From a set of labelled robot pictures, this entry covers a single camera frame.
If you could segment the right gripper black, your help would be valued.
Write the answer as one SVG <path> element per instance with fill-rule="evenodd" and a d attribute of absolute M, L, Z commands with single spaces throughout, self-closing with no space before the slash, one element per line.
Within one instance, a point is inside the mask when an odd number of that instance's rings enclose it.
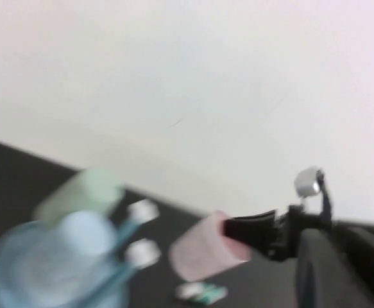
<path fill-rule="evenodd" d="M 277 220 L 276 210 L 252 216 L 229 218 L 223 223 L 224 235 L 253 248 L 273 261 L 295 258 L 301 233 L 306 229 L 328 231 L 332 228 L 331 205 L 319 214 L 305 211 L 303 205 L 290 205 Z"/>

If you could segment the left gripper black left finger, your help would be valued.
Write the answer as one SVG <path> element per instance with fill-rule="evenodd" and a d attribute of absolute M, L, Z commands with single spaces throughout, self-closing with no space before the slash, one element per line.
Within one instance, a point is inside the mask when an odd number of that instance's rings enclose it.
<path fill-rule="evenodd" d="M 369 307 L 370 300 L 318 230 L 302 232 L 296 265 L 298 307 Z"/>

